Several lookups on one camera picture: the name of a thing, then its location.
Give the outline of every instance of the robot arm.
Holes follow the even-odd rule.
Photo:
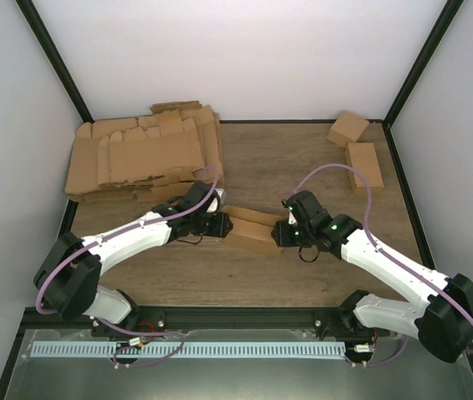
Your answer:
[[[33,279],[37,288],[65,258],[90,243],[98,243],[76,259],[75,265],[64,268],[50,283],[45,299],[63,320],[81,315],[108,320],[131,329],[137,324],[137,305],[120,290],[98,285],[101,275],[148,248],[164,246],[189,234],[224,238],[232,223],[218,209],[225,201],[225,192],[216,189],[212,198],[195,212],[186,216],[156,223],[151,220],[185,212],[197,205],[209,192],[210,186],[196,182],[185,196],[175,197],[152,208],[142,217],[122,227],[96,236],[78,238],[68,232],[53,245],[43,265]],[[125,227],[137,228],[122,232]]]
[[[341,305],[342,320],[351,330],[384,328],[418,338],[433,355],[453,363],[473,340],[473,327],[442,296],[377,251],[362,225],[347,215],[331,217],[308,191],[296,193],[283,205],[290,214],[271,235],[280,247],[308,248],[335,257],[379,278],[407,302],[382,299],[356,291]],[[376,239],[377,247],[446,292],[473,317],[473,283],[423,267]]]

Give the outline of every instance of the metal frame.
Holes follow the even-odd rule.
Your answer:
[[[385,120],[371,120],[374,123],[382,123],[386,141],[391,152],[392,161],[396,169],[396,174],[401,186],[401,192],[406,203],[406,209],[411,220],[411,225],[415,234],[416,243],[420,251],[421,259],[424,265],[429,268],[435,268],[426,236],[423,232],[421,221],[416,211],[416,205],[409,189],[401,160],[394,144],[391,134],[391,127],[397,116],[404,107],[408,97],[412,93],[421,74],[425,70],[427,64],[431,60],[438,44],[444,37],[447,28],[451,25],[453,18],[458,12],[463,0],[448,0],[438,17],[435,26],[432,28],[426,42],[421,49],[416,61],[414,62],[409,74],[400,91],[397,93],[396,99],[391,105],[389,112],[386,114]],[[37,40],[40,42],[43,51],[46,53],[55,72],[59,76],[63,86],[66,88],[68,95],[72,99],[79,115],[84,122],[93,122],[92,115],[85,104],[81,93],[78,91],[75,82],[67,70],[67,66],[55,47],[44,22],[38,15],[32,0],[17,0],[24,17],[31,29],[33,30]],[[332,120],[271,120],[271,121],[225,121],[223,123],[331,123]],[[59,234],[68,232],[72,228],[73,219],[77,210],[77,203],[68,201],[64,219],[62,220]],[[144,307],[147,317],[163,318],[165,328],[297,328],[297,329],[316,329],[319,331],[320,337],[332,335],[339,340],[347,341],[357,340],[361,337],[353,337],[352,334],[347,335],[341,332],[324,332],[327,325],[317,327],[315,321],[317,319],[333,321],[338,319],[337,307]],[[34,308],[27,308],[23,315],[20,328],[12,345],[12,350],[3,370],[0,379],[0,399],[3,399],[7,393],[8,384],[12,375],[12,369],[17,359],[18,352],[22,345],[22,339],[27,329],[90,329],[91,321],[88,318],[79,318],[72,322],[62,322],[57,316],[40,315]],[[368,332],[364,332],[363,336],[367,337]],[[468,356],[468,362],[473,372],[473,355]]]

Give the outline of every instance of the white backdrop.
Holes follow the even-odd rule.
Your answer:
[[[473,2],[392,129],[436,266],[473,281]]]
[[[0,376],[32,279],[55,242],[76,127],[64,88],[16,2],[0,1]]]
[[[383,118],[444,0],[35,0],[96,119],[199,98],[222,119]]]

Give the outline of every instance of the cardboard box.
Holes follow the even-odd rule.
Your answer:
[[[332,124],[327,139],[344,148],[348,143],[359,140],[369,124],[363,117],[359,117],[353,112],[344,111]]]
[[[286,219],[285,217],[236,206],[225,206],[222,211],[229,214],[233,223],[233,229],[223,239],[226,245],[267,256],[281,256],[282,248],[276,245],[271,231],[276,222]]]
[[[346,146],[346,164],[360,172],[370,184],[372,193],[382,192],[385,184],[377,161],[373,143],[348,143]],[[364,183],[355,173],[349,171],[351,188],[356,193],[366,193]]]
[[[157,178],[166,178],[165,184],[170,184],[180,182],[183,176],[193,179],[192,172],[205,165],[193,120],[182,121],[177,113],[177,118],[161,121],[161,131],[166,133],[160,137],[148,137],[141,127],[111,135],[108,145],[110,172],[104,171],[107,162],[102,157],[98,162],[100,185],[134,185]],[[106,141],[106,137],[102,139],[102,148]]]
[[[212,182],[213,171],[202,171],[205,157],[218,167],[217,186],[223,187],[220,123],[210,107],[196,100],[154,104],[153,110],[162,112],[86,123],[77,130],[65,188],[72,200],[135,195],[139,201],[164,201],[185,194],[197,179]]]

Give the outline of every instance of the wooden table surface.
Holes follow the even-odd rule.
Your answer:
[[[328,124],[318,123],[222,124],[227,203],[283,215],[281,199],[312,169],[345,162],[344,149],[326,140],[328,129]],[[361,141],[376,145],[385,183],[374,197],[370,228],[419,262],[381,125],[371,124]],[[346,170],[321,171],[305,188],[332,216],[345,213],[362,221],[366,198],[351,191]],[[72,231],[79,237],[103,233],[139,218],[150,206],[136,200],[81,203]],[[267,257],[224,246],[214,238],[198,246],[172,242],[140,253],[107,272],[100,283],[151,305],[337,306],[357,289],[400,298],[369,273],[331,254],[304,263],[296,248],[286,249],[279,258]]]

